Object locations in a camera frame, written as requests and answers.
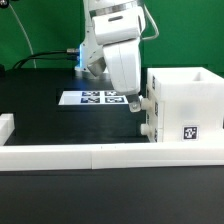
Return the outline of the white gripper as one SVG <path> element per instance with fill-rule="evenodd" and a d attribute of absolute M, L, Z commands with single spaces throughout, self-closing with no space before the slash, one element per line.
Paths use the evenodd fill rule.
<path fill-rule="evenodd" d="M 92 18 L 96 42 L 103 49 L 103 57 L 114 89 L 129 95 L 132 113 L 141 110 L 139 52 L 140 36 L 146 23 L 141 7 L 95 16 Z"/>

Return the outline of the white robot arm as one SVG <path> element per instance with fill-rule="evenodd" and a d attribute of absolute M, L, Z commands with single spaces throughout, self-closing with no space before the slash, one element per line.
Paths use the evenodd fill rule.
<path fill-rule="evenodd" d="M 85 38 L 75 70 L 95 77 L 109 74 L 131 112 L 141 110 L 139 43 L 146 27 L 142 0 L 83 0 Z"/>

